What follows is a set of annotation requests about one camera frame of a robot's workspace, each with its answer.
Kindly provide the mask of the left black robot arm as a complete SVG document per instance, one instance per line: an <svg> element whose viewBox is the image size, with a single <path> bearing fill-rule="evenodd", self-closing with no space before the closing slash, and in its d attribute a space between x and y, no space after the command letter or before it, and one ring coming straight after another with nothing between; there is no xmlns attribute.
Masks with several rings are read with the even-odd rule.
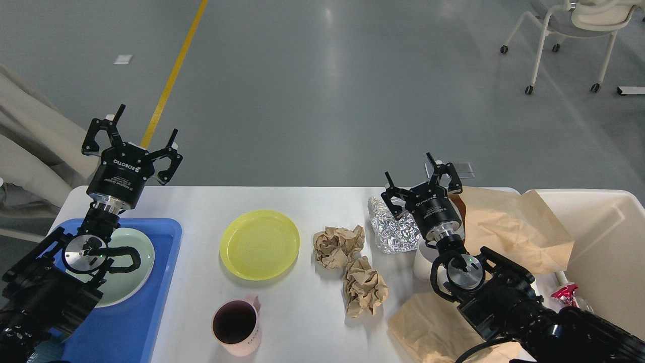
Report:
<svg viewBox="0 0 645 363"><path fill-rule="evenodd" d="M51 329L71 335L97 306L107 274L139 269L141 256L130 246L112 247L120 215L134 209L147 181L165 185L182 163L173 133L165 147L150 152L122 140L117 123L126 106L108 119L94 118L82 153L99 156L87 195L92 198L76 234L53 230L5 274L2 295L2 362L26 362L51 338Z"/></svg>

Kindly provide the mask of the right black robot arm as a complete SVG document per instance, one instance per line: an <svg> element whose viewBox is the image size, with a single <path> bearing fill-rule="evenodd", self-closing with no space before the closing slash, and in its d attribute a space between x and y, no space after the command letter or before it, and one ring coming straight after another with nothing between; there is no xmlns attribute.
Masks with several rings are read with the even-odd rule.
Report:
<svg viewBox="0 0 645 363"><path fill-rule="evenodd" d="M458 234L460 216L449 200L463 191L458 172L452 163L426 156L432 167L428 181L398 188L385 173L381 198L396 220L412 215L426 245L438 251L429 274L433 291L458 303L461 316L484 339L458 362L511 341L537 362L643 362L640 338L578 307L555 312L532 289L535 278L526 268L488 247L476 256L468 253Z"/></svg>

